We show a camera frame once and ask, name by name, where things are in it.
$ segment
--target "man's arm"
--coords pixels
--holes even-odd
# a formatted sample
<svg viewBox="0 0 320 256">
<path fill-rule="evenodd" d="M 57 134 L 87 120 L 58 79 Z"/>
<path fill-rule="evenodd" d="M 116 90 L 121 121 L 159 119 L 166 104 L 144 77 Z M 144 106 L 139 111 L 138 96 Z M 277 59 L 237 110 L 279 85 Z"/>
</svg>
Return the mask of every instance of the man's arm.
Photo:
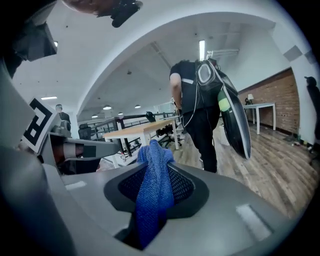
<svg viewBox="0 0 320 256">
<path fill-rule="evenodd" d="M 172 73 L 170 75 L 170 87 L 175 105 L 178 109 L 181 109 L 181 76 L 178 73 Z"/>
</svg>

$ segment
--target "man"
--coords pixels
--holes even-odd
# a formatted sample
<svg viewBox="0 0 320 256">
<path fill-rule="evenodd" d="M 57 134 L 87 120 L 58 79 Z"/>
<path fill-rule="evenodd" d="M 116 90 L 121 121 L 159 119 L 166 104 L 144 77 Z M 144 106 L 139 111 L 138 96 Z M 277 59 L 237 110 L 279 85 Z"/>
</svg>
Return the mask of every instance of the man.
<svg viewBox="0 0 320 256">
<path fill-rule="evenodd" d="M 306 79 L 306 89 L 309 92 L 310 98 L 315 108 L 316 112 L 316 124 L 314 134 L 317 140 L 320 140 L 320 91 L 317 87 L 317 81 L 312 76 L 305 76 Z"/>
<path fill-rule="evenodd" d="M 201 154 L 204 170 L 216 173 L 217 156 L 212 140 L 220 115 L 218 100 L 197 90 L 195 80 L 195 62 L 182 60 L 171 68 L 171 92 L 176 107 L 182 112 L 183 126 Z"/>
<path fill-rule="evenodd" d="M 67 113 L 62 111 L 62 105 L 61 104 L 58 104 L 58 105 L 55 106 L 55 111 L 57 111 L 59 113 L 59 116 L 60 116 L 62 121 L 66 120 L 71 124 L 70 117 L 69 117 L 69 115 Z"/>
</svg>

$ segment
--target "blue towel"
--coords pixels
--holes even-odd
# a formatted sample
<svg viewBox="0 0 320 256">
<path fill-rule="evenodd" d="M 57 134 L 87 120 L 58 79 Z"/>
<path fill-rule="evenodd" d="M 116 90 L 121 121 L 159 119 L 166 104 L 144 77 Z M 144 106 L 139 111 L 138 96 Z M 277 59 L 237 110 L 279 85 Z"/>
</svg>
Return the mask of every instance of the blue towel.
<svg viewBox="0 0 320 256">
<path fill-rule="evenodd" d="M 140 148 L 137 162 L 148 162 L 135 202 L 137 231 L 144 249 L 160 231 L 159 224 L 166 222 L 166 209 L 174 205 L 167 167 L 168 162 L 174 162 L 174 156 L 153 139 L 150 146 Z"/>
</svg>

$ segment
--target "black pants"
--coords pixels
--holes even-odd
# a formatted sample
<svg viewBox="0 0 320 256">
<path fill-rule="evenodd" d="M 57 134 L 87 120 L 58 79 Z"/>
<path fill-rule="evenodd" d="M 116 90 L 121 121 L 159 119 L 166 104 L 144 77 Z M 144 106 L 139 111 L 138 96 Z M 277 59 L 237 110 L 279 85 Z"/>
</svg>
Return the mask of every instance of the black pants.
<svg viewBox="0 0 320 256">
<path fill-rule="evenodd" d="M 183 115 L 184 125 L 188 123 L 193 112 Z M 217 172 L 217 156 L 213 146 L 213 130 L 216 128 L 220 116 L 219 106 L 198 109 L 185 127 L 190 134 L 195 147 L 199 150 L 205 171 Z"/>
</svg>

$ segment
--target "brick wall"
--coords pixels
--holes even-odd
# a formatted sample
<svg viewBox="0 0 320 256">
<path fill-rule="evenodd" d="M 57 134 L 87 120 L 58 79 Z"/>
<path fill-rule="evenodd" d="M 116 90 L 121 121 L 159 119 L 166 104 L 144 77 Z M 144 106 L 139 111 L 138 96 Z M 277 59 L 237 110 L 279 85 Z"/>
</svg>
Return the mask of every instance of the brick wall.
<svg viewBox="0 0 320 256">
<path fill-rule="evenodd" d="M 242 104 L 245 104 L 248 94 L 253 95 L 253 104 L 275 102 L 276 127 L 295 134 L 298 133 L 299 96 L 291 68 L 239 91 Z M 259 113 L 261 124 L 273 125 L 272 107 L 260 108 Z M 251 109 L 246 110 L 246 115 L 249 121 L 253 120 Z"/>
</svg>

